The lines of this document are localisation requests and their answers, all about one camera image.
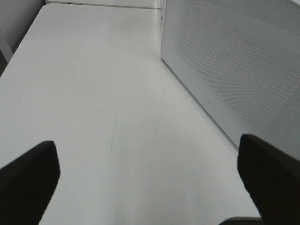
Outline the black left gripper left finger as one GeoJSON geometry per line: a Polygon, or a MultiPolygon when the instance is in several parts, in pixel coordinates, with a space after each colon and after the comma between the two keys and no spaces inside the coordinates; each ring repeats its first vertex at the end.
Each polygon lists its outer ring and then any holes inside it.
{"type": "Polygon", "coordinates": [[[0,223],[37,225],[54,194],[60,164],[54,141],[43,141],[0,170],[0,223]]]}

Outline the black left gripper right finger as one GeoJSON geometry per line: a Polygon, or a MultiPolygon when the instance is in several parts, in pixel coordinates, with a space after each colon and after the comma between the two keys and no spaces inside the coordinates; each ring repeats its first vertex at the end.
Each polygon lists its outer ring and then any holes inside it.
{"type": "Polygon", "coordinates": [[[263,139],[243,134],[237,169],[266,225],[300,223],[300,162],[263,139]]]}

